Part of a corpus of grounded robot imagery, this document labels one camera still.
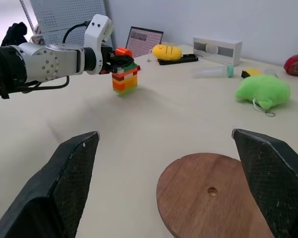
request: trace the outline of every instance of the black phone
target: black phone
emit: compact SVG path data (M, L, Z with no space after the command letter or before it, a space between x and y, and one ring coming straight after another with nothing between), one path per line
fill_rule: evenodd
M183 55L181 59L177 61L169 61L169 60L161 60L158 59L160 65L169 65L169 64L176 64L176 63L188 63L188 62L195 62L198 61L199 58L195 54L188 54Z

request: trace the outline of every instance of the white speaker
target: white speaker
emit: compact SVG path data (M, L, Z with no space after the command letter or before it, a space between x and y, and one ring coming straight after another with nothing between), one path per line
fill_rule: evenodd
M205 60L237 66L240 64L242 41L193 37L193 53Z

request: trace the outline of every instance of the green cap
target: green cap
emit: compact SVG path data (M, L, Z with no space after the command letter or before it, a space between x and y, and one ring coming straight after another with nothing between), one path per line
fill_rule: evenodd
M227 76L229 78L232 78L234 76L234 66L233 65L227 66Z

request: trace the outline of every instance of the wooden board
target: wooden board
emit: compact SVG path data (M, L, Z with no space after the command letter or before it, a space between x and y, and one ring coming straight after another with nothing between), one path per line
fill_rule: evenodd
M171 163L157 190L161 218L177 238L272 238L240 161L199 153Z

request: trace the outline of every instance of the white table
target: white table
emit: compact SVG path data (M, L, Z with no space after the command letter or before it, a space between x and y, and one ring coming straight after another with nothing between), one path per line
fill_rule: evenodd
M236 68L240 75L242 68L273 67L287 78L291 101L269 118L235 101L240 77L191 77L191 68L217 63L159 66L147 59L136 59L142 68L139 87L123 97L112 91L110 75L84 74L71 77L65 89L0 99L0 217L61 142L93 130L100 131L101 140L78 238L172 237L156 205L160 174L191 153L238 159L234 127L284 140L298 153L298 79L281 67L246 60Z

